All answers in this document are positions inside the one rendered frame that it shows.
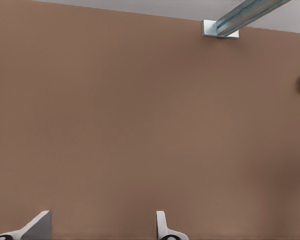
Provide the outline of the silver frame post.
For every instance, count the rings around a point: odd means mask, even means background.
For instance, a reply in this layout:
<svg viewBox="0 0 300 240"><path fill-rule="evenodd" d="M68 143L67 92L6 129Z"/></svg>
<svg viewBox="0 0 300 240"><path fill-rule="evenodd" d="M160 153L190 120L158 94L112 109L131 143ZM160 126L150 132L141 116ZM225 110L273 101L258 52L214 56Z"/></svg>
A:
<svg viewBox="0 0 300 240"><path fill-rule="evenodd" d="M202 35L222 39L239 38L239 30L291 0L244 0L218 20L201 21Z"/></svg>

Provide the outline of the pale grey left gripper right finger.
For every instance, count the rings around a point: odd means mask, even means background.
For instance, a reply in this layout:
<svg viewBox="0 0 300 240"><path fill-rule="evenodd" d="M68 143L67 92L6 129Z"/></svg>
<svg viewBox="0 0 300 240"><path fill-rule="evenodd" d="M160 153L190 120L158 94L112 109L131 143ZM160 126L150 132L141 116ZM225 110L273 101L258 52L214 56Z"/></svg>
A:
<svg viewBox="0 0 300 240"><path fill-rule="evenodd" d="M163 210L156 211L156 234L157 240L189 240L185 233L168 228Z"/></svg>

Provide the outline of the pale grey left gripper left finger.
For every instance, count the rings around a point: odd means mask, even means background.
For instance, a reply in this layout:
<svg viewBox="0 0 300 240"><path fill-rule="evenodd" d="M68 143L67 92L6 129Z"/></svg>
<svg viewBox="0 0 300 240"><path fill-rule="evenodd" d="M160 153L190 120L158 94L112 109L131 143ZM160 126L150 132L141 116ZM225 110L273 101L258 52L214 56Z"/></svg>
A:
<svg viewBox="0 0 300 240"><path fill-rule="evenodd" d="M0 234L0 240L50 240L52 212L44 210L23 228Z"/></svg>

